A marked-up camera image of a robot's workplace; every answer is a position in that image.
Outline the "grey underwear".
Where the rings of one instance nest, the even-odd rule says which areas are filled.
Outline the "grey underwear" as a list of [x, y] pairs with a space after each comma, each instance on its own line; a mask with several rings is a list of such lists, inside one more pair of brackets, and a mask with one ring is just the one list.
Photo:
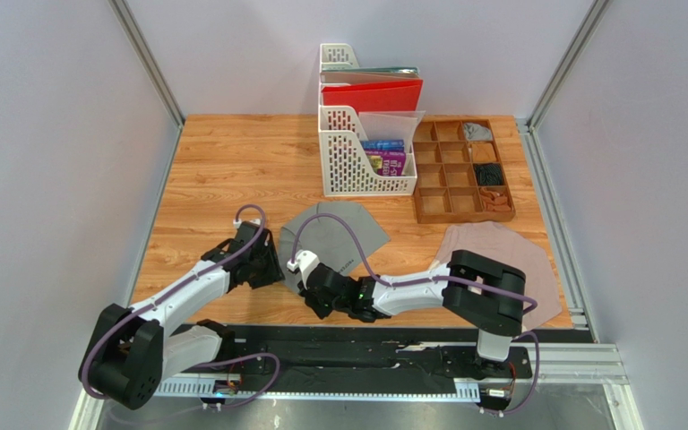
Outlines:
[[320, 202], [287, 222], [280, 229], [279, 261], [286, 269], [293, 249], [315, 253], [320, 262], [342, 275], [350, 274], [361, 262], [348, 230], [357, 237], [364, 254], [370, 256], [386, 245], [390, 237], [374, 216], [358, 202]]

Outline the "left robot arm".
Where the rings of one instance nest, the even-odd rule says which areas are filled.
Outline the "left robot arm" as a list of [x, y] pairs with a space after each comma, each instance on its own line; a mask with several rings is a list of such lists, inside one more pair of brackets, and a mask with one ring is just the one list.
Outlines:
[[235, 364], [235, 333], [227, 326], [205, 319], [186, 331], [180, 327], [238, 286], [261, 288], [282, 280], [271, 231], [243, 221], [236, 232], [158, 294], [101, 311], [78, 371], [89, 395], [135, 410], [171, 376], [201, 365]]

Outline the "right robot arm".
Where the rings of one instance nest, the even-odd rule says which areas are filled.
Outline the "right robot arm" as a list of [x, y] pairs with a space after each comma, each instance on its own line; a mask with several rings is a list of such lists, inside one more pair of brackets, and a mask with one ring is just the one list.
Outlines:
[[456, 250], [443, 266], [402, 276], [353, 279], [302, 250], [287, 264], [298, 277], [299, 294], [323, 319], [333, 312], [373, 323], [406, 312], [444, 308], [479, 330], [477, 356], [507, 360], [522, 333], [523, 317], [537, 302], [525, 295], [526, 275], [511, 265]]

